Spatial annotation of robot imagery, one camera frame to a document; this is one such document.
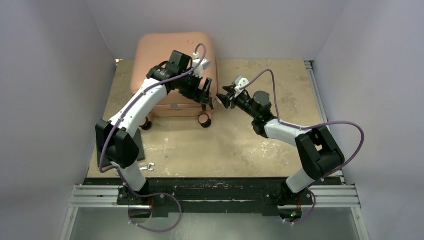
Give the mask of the pink suitcase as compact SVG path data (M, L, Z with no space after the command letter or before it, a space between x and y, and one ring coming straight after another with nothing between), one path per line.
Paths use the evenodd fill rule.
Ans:
M218 93L218 67L212 38L203 32L149 33L143 36L136 49L130 89L132 94L142 87L149 72L154 69L153 78L165 80L176 77L193 68L193 53L210 60L211 66L203 73L199 86L202 90L206 78L212 80L210 98L216 103ZM180 80L172 81L168 95L141 119L140 127L149 130L155 117L197 117L203 128L212 124L213 110L202 111L200 101L188 99L180 94Z

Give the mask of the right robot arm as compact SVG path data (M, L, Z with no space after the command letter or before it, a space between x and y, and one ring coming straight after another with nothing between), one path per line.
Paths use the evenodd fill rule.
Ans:
M216 97L226 109L239 108L251 116L257 135L297 148L301 169L281 184L278 198L281 203L294 203L304 189L345 163L345 156L327 127L303 130L284 125L272 113L270 95L265 91L250 96L245 90L238 93L235 86L224 86L224 90L226 94L218 93Z

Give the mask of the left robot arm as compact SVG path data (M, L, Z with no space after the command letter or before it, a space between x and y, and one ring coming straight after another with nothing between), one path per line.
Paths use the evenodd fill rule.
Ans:
M149 199L149 184L138 165L141 148L135 136L143 120L171 91L201 105L211 102L210 78L203 73L211 66L205 54L192 56L173 51L169 60L152 67L141 87L128 103L109 120L95 126L98 168L101 173L116 170L122 177L129 197L138 205Z

